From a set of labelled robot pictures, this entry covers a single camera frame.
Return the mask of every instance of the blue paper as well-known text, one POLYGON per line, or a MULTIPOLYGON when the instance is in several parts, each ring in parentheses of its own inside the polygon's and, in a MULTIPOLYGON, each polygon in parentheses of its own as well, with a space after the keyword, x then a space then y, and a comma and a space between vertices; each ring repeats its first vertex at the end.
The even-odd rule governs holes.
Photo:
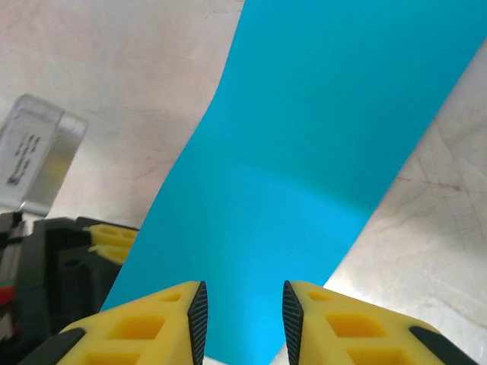
POLYGON ((104 309, 204 280, 206 354, 269 363, 283 281, 333 273, 486 35, 485 0, 247 0, 104 309))

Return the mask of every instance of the white label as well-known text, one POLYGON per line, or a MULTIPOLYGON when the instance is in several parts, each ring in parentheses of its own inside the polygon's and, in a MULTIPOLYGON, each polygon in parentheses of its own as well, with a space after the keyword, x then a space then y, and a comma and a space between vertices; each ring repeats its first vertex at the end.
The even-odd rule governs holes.
POLYGON ((0 140, 0 195, 4 203, 21 204, 49 150, 57 121, 18 110, 7 121, 0 140))

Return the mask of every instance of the stainless steel surface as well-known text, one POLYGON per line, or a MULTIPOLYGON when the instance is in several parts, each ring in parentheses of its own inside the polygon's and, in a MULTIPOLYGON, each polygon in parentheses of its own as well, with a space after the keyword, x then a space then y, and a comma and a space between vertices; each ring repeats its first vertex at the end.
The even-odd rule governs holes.
MULTIPOLYGON (((142 223, 215 92, 242 5, 3 0, 0 108, 29 92, 91 122, 52 216, 142 223)), ((484 47, 326 284, 430 322, 480 364, 486 100, 484 47)))
POLYGON ((19 97, 0 134, 0 205, 45 217, 86 127, 44 100, 19 97))

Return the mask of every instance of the scratched metal surface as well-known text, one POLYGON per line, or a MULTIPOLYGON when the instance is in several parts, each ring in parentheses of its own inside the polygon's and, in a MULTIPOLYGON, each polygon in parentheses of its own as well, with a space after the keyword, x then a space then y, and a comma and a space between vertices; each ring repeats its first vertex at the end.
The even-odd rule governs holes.
MULTIPOLYGON (((0 111, 32 93, 91 122, 51 217, 141 225, 215 92, 242 5, 0 1, 0 111)), ((430 322, 481 364, 486 100, 484 47, 326 284, 430 322)))

